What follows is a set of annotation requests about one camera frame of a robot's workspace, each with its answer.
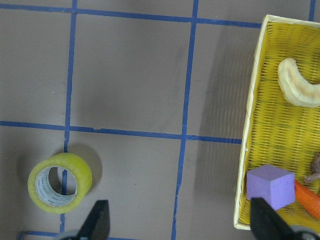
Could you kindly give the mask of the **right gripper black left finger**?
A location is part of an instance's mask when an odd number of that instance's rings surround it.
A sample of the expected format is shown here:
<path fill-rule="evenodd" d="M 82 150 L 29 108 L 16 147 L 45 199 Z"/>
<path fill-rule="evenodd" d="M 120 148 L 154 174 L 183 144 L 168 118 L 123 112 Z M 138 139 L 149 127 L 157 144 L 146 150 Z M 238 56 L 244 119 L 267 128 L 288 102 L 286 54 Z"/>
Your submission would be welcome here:
<path fill-rule="evenodd" d="M 76 235 L 77 240 L 108 240 L 111 231 L 108 200 L 97 200 L 82 227 Z"/>

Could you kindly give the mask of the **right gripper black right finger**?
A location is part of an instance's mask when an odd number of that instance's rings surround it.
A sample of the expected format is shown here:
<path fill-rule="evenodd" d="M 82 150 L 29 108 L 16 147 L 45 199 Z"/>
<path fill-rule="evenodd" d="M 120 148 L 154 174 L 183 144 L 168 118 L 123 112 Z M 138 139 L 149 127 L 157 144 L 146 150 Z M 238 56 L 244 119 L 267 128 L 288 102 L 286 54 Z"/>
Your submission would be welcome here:
<path fill-rule="evenodd" d="M 291 227 L 261 197 L 250 201 L 250 230 L 256 240 L 296 240 Z"/>

